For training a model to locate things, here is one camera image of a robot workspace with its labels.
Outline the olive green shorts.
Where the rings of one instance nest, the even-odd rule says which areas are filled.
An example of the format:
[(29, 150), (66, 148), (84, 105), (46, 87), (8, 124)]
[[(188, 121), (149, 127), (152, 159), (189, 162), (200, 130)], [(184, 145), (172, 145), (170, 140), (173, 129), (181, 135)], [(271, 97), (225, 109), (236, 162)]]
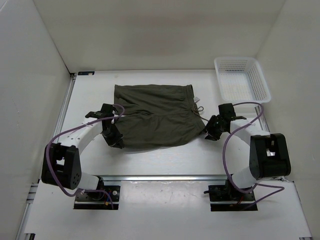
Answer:
[(116, 127), (129, 149), (176, 147), (204, 130), (192, 85), (115, 85), (114, 104), (124, 115)]

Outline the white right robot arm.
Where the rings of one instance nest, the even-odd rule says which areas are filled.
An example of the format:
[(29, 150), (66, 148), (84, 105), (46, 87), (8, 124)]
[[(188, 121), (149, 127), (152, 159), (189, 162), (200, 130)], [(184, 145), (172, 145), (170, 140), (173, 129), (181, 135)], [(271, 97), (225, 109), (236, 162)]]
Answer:
[[(291, 173), (291, 163), (286, 138), (281, 133), (264, 131), (255, 125), (262, 115), (249, 121), (237, 116), (236, 104), (218, 106), (219, 114), (211, 116), (204, 132), (206, 140), (218, 141), (223, 133), (229, 133), (222, 147), (222, 164), (227, 176), (224, 193), (230, 200), (247, 194), (264, 179), (284, 177)], [(231, 137), (236, 136), (249, 146), (248, 166), (230, 174), (226, 151)]]

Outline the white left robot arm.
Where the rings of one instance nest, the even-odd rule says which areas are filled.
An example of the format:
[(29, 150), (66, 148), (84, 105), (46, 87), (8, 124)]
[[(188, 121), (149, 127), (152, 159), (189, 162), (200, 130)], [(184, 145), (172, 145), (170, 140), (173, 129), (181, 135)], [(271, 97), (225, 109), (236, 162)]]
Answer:
[(87, 113), (81, 125), (54, 136), (44, 150), (41, 181), (58, 186), (69, 197), (75, 194), (67, 189), (87, 192), (93, 200), (103, 198), (102, 178), (83, 172), (80, 156), (99, 135), (109, 147), (123, 149), (123, 135), (116, 122), (124, 113), (122, 105), (104, 103), (99, 111)]

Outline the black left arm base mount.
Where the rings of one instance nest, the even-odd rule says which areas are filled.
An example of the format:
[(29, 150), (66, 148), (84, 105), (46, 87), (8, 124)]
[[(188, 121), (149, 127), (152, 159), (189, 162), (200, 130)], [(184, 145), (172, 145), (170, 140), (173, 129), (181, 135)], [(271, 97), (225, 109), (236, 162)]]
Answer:
[(75, 196), (74, 210), (110, 210), (119, 209), (121, 186), (99, 178), (98, 192), (78, 193)]

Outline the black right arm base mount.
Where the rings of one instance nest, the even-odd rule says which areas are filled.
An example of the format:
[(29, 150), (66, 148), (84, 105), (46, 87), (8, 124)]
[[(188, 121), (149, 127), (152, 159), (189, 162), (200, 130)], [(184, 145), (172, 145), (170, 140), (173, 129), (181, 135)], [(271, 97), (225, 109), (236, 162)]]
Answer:
[(211, 212), (258, 211), (254, 193), (239, 192), (229, 180), (224, 184), (209, 185), (203, 194), (209, 196)]

